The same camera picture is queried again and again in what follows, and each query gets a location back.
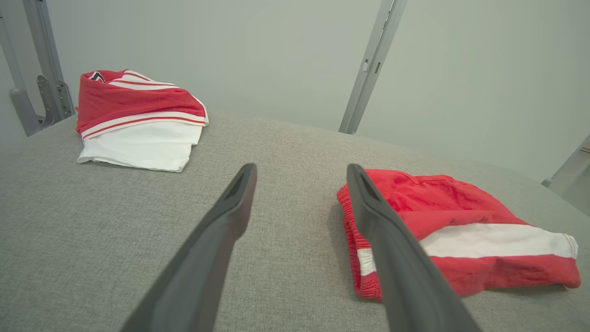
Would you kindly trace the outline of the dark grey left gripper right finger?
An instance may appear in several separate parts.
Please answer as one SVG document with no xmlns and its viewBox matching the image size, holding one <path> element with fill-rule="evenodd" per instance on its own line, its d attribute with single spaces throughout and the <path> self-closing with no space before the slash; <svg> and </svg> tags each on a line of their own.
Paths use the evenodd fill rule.
<svg viewBox="0 0 590 332">
<path fill-rule="evenodd" d="M 371 245 L 390 331 L 480 331 L 363 167 L 348 165 L 346 178 L 357 229 Z"/>
</svg>

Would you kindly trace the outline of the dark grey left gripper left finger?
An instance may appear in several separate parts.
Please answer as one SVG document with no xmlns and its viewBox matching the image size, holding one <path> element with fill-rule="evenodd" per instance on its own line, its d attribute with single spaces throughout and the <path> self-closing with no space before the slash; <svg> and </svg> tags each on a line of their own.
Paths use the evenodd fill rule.
<svg viewBox="0 0 590 332">
<path fill-rule="evenodd" d="M 248 163 L 190 233 L 123 332 L 212 332 L 236 241 L 251 214 L 257 166 Z"/>
</svg>

